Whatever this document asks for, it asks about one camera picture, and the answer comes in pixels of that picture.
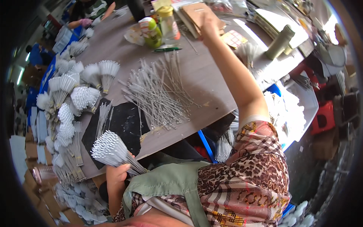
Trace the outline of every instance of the plastic bottle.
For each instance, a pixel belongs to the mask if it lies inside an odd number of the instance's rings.
[[[145,17],[139,20],[139,25],[145,43],[151,48],[158,48],[162,43],[162,34],[156,21],[151,17]]]
[[[161,32],[165,44],[179,42],[180,32],[173,16],[173,7],[162,6],[158,9]]]
[[[286,49],[291,41],[292,37],[294,37],[295,32],[291,29],[290,25],[285,25],[284,29],[280,32],[280,34],[276,37],[276,39],[271,43],[269,49],[265,52],[266,56],[274,60],[282,52]]]

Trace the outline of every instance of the plaid pattern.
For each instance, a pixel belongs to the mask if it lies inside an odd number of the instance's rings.
[[[212,227],[277,226],[289,203],[289,176],[285,155],[275,128],[268,122],[250,122],[236,136],[226,163],[198,170],[198,193]],[[133,215],[144,203],[133,193]],[[189,215],[181,195],[161,196],[165,202]],[[124,220],[123,208],[114,221]]]

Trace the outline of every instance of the red plastic stool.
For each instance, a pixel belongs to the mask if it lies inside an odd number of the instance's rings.
[[[327,101],[325,105],[319,106],[311,125],[313,126],[311,135],[316,135],[335,127],[333,101]]]

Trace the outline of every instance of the apron strap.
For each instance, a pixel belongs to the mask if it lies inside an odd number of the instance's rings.
[[[200,198],[197,191],[188,191],[185,193],[185,200],[187,201],[190,217],[193,220],[195,227],[209,227],[205,211],[200,203]]]

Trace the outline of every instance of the wooden table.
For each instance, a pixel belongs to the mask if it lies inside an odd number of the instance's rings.
[[[89,46],[76,58],[77,62],[82,61],[85,66],[102,60],[114,60],[120,63],[121,69],[110,88],[109,94],[105,96],[105,98],[113,100],[113,106],[126,102],[123,97],[124,94],[121,92],[122,85],[117,80],[127,81],[130,71],[139,68],[140,58],[144,58],[147,62],[153,62],[163,56],[163,53],[152,53],[147,46],[138,46],[125,40],[123,35],[135,23],[130,20],[130,17],[131,13],[129,12],[121,18],[115,18],[114,15],[111,15],[102,21],[94,28],[94,36],[89,39]],[[232,21],[232,25],[227,25],[226,32],[235,30],[245,36],[249,42],[262,44],[260,41],[254,40],[248,32],[235,23],[233,18],[224,19]],[[267,46],[272,42],[272,39],[257,25],[252,23],[246,23],[246,25]],[[141,143],[141,150],[136,157],[137,159],[144,158],[190,136],[237,108],[208,49],[192,36],[189,36],[189,39],[199,54],[195,53],[185,37],[182,36],[180,46],[183,50],[180,50],[179,54],[183,86],[194,99],[194,102],[202,107],[192,106],[190,109],[191,120],[178,125],[175,130],[161,129],[157,132],[149,132]],[[301,53],[298,50],[293,50],[290,55],[281,56],[279,59],[271,61],[263,55],[263,50],[264,48],[260,47],[259,56],[254,61],[253,69],[253,74],[262,90],[274,84],[303,60]],[[82,136],[90,118],[90,114],[83,114],[81,117]],[[82,170],[87,178],[105,172],[104,168],[100,170],[96,168],[83,144],[81,145],[81,153],[85,163]]]

